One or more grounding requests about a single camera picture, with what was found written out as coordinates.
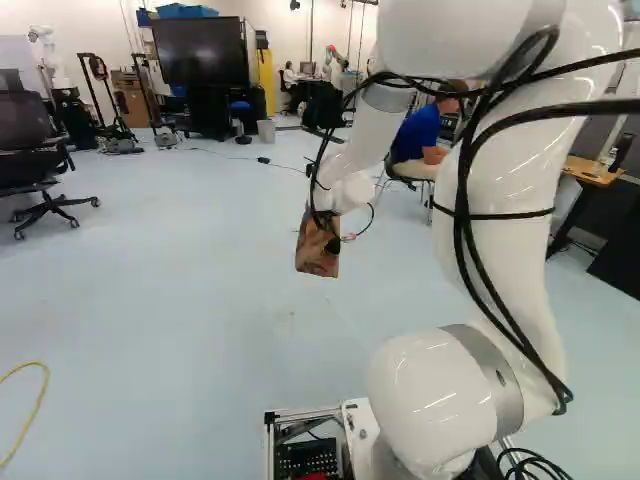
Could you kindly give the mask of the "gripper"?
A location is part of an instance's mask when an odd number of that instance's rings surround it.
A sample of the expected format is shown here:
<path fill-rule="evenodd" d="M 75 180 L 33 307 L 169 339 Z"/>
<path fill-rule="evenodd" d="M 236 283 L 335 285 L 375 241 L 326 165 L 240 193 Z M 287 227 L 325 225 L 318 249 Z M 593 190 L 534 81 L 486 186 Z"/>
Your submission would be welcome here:
<path fill-rule="evenodd" d="M 322 237 L 322 251 L 326 254 L 339 254 L 342 244 L 339 215 L 332 211 L 314 211 L 312 219 Z"/>

